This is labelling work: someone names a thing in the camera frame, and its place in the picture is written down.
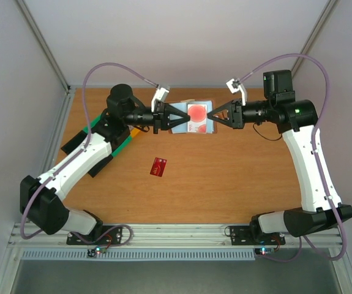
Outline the brown leather card holder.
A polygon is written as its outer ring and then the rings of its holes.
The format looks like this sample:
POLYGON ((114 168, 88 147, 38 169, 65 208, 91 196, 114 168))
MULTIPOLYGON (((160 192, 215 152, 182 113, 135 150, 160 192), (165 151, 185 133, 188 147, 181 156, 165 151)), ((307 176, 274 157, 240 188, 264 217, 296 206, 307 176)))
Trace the brown leather card holder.
POLYGON ((216 122, 208 118, 208 113, 214 109, 213 100, 185 100, 170 103, 171 106, 190 116, 188 122, 171 128, 171 134, 215 134, 216 122))

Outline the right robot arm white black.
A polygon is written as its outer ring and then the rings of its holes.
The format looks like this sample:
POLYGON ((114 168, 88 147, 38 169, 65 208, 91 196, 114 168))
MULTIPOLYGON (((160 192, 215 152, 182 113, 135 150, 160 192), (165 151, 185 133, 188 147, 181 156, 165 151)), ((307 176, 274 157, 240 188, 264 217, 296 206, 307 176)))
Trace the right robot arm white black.
POLYGON ((352 207, 342 203, 328 172, 320 132, 315 129, 315 106, 309 100, 296 100, 291 71, 265 72, 265 99, 261 101, 247 101, 247 91, 236 79, 229 80, 227 86, 231 93, 241 93, 241 98, 209 112, 208 118, 232 129, 243 129, 247 123, 275 124, 290 151, 301 190, 301 207, 253 216, 251 239, 263 243, 271 234, 285 232, 305 236, 352 218, 352 207))

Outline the red VIP credit card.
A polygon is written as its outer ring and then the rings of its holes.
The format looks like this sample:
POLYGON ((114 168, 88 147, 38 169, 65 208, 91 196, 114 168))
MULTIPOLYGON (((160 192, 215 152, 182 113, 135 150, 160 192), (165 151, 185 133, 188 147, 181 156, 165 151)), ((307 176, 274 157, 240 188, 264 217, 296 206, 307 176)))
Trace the red VIP credit card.
POLYGON ((156 157, 153 161, 150 174, 153 176, 162 177, 166 164, 166 159, 156 157))

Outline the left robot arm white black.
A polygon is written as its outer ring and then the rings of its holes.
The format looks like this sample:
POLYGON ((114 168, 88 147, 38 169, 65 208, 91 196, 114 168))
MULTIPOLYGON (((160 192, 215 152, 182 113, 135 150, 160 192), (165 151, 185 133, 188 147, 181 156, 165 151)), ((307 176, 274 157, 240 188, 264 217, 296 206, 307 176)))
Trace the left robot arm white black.
POLYGON ((112 87, 106 109, 95 125, 88 125, 83 141, 50 170, 21 181, 20 225, 23 227, 30 220, 48 235, 63 230, 87 244, 98 243, 104 236, 102 221, 88 211, 68 209, 63 200, 84 175, 112 160, 114 150, 130 137, 131 126, 157 133, 189 122, 187 113, 162 101, 167 92, 158 87, 147 107, 134 96, 129 85, 112 87))

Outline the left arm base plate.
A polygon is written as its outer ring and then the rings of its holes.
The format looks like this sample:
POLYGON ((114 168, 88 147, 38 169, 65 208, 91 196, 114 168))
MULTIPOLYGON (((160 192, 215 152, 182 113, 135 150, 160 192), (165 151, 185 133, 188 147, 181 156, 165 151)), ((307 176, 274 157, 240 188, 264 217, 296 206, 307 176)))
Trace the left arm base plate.
POLYGON ((128 230, 123 229, 120 225, 116 225, 115 228, 112 225, 104 225, 96 234, 91 233, 89 235, 70 232, 67 236, 66 245, 120 245, 124 232, 128 232, 128 230))

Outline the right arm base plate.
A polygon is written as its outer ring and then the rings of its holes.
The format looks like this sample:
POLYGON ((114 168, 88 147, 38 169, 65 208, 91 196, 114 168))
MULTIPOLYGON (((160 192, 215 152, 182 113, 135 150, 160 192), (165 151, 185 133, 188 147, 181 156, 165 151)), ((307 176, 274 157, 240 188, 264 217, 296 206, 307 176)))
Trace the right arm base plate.
POLYGON ((224 233, 230 238, 233 246, 276 246, 285 245, 285 237, 280 233, 263 234, 254 237, 249 225, 231 225, 224 229, 224 233))

